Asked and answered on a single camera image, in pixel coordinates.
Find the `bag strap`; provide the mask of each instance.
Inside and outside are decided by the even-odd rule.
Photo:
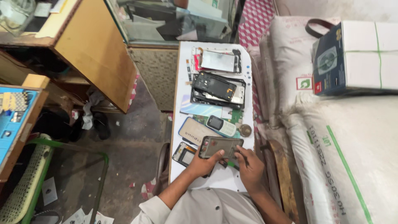
[[[321,38],[323,36],[323,34],[320,34],[320,33],[316,32],[315,30],[313,30],[310,27],[310,24],[318,24],[327,29],[331,29],[332,27],[334,27],[334,24],[329,23],[328,21],[321,20],[321,19],[310,19],[307,22],[307,25],[305,26],[305,31],[307,31],[307,33],[309,33],[311,36],[314,36],[316,38]]]

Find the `phone keypad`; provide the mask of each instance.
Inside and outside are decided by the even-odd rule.
[[[232,123],[224,121],[222,128],[220,129],[219,132],[232,137],[232,136],[234,136],[234,134],[236,132],[236,126]]]

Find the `sleeve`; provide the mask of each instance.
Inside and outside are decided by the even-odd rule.
[[[141,203],[139,207],[141,212],[131,224],[164,224],[171,212],[158,196]]]

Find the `boxed fan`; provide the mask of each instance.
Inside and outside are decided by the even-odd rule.
[[[313,45],[316,95],[398,92],[398,24],[343,21]]]

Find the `wooden chair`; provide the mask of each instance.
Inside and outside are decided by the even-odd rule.
[[[295,224],[299,224],[299,214],[297,212],[295,195],[293,193],[290,170],[282,145],[276,140],[267,140],[265,145],[260,146],[260,151],[263,156],[265,156],[264,150],[266,149],[271,151],[275,161],[282,209],[289,219],[291,219]]]

